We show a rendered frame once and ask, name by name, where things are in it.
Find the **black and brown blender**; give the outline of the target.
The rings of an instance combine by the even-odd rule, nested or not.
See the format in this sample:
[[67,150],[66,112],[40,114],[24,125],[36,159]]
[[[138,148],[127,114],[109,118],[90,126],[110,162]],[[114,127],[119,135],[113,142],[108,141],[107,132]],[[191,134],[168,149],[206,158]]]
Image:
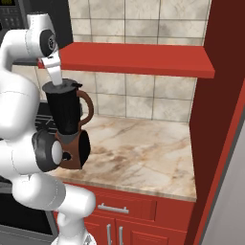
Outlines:
[[94,116],[92,100],[80,87],[80,83],[69,78],[64,78],[59,86],[50,81],[42,87],[56,124],[56,138],[63,149],[60,167],[66,169],[82,169],[78,155],[79,133]]

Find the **black hob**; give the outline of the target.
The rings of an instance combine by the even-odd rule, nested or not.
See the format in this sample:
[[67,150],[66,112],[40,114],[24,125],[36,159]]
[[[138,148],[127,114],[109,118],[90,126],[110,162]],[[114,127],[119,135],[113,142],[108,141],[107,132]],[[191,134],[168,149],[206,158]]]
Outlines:
[[46,101],[42,101],[39,104],[38,112],[35,117],[35,128],[36,130],[45,129],[52,135],[55,135],[57,131],[56,124]]

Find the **red wall shelf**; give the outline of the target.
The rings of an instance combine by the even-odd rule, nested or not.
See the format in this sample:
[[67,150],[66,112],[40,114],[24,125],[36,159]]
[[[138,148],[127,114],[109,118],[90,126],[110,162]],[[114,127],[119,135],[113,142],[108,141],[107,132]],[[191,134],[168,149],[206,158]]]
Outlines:
[[74,42],[59,51],[72,71],[214,78],[202,46]]

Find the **red drawer front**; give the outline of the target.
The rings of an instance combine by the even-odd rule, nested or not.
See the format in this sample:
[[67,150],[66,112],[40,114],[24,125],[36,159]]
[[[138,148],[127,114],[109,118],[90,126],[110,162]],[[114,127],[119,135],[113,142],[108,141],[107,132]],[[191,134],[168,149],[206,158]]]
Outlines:
[[105,206],[129,209],[129,214],[119,212],[109,212],[128,216],[131,218],[138,218],[144,220],[154,220],[156,212],[156,201],[152,199],[145,199],[144,197],[130,196],[125,192],[96,192],[96,210],[99,212],[109,212],[98,209],[98,205],[104,203]]

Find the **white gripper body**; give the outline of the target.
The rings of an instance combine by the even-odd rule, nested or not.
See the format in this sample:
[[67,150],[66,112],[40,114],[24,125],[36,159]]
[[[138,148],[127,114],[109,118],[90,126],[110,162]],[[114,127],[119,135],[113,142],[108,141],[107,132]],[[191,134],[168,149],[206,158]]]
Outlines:
[[53,53],[48,57],[42,57],[41,61],[44,67],[47,69],[48,74],[52,80],[54,86],[59,86],[62,84],[62,74],[61,74],[61,62],[59,53]]

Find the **black microwave oven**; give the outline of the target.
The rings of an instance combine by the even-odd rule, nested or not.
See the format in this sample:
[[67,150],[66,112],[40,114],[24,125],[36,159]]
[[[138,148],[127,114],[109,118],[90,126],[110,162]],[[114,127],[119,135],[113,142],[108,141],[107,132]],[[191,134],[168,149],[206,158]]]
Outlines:
[[0,45],[9,30],[30,28],[29,14],[48,14],[44,30],[54,37],[48,47],[60,50],[74,42],[68,0],[0,0]]

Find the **tall red cabinet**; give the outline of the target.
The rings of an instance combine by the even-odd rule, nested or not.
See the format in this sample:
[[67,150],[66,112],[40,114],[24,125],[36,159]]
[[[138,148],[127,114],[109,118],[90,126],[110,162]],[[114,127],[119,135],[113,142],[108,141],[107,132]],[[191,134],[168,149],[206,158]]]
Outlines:
[[212,0],[204,48],[215,75],[197,80],[189,121],[197,200],[185,245],[199,245],[245,105],[245,0]]

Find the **red cupboard door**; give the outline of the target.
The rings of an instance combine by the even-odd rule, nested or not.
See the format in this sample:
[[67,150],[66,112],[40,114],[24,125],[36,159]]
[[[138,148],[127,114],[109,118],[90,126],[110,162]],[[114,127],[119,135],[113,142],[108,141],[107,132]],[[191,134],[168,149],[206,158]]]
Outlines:
[[117,245],[115,219],[100,215],[90,215],[84,218],[88,232],[96,239],[98,245],[107,245],[106,225],[111,224],[112,245]]
[[119,227],[123,226],[123,245],[184,245],[186,232],[116,220],[119,245]]

